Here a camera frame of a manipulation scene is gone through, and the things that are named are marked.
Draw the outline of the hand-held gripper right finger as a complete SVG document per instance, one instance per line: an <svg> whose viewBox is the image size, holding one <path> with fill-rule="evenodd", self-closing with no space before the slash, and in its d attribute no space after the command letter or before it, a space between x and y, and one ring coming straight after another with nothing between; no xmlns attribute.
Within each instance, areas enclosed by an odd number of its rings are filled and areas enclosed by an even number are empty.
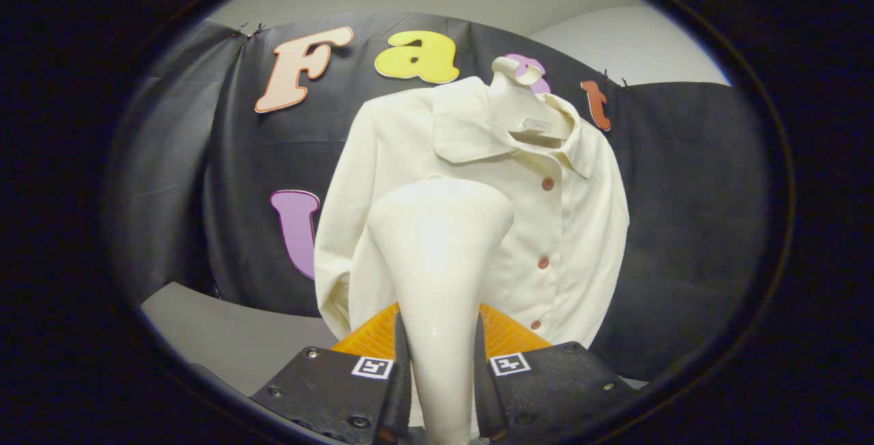
<svg viewBox="0 0 874 445"><path fill-rule="evenodd" d="M571 427L587 432L638 395L581 343L549 343L485 303L474 349L478 434L490 442L546 441Z"/></svg>

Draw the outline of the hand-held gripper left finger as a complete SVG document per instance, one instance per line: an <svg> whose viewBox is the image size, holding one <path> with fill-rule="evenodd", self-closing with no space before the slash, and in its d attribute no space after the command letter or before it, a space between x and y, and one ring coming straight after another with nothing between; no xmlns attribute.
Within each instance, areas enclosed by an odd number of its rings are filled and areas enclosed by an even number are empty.
<svg viewBox="0 0 874 445"><path fill-rule="evenodd" d="M251 399L324 439L397 444L409 434L412 365L393 303L330 349L308 346Z"/></svg>

